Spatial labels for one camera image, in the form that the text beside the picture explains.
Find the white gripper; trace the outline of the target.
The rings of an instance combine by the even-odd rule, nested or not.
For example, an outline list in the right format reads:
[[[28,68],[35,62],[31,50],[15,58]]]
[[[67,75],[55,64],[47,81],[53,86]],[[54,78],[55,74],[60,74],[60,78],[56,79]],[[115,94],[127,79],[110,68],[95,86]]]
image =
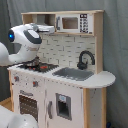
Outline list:
[[[55,32],[55,28],[53,26],[48,26],[46,24],[38,25],[35,23],[31,23],[31,26],[36,32],[42,32],[45,34],[52,34]]]

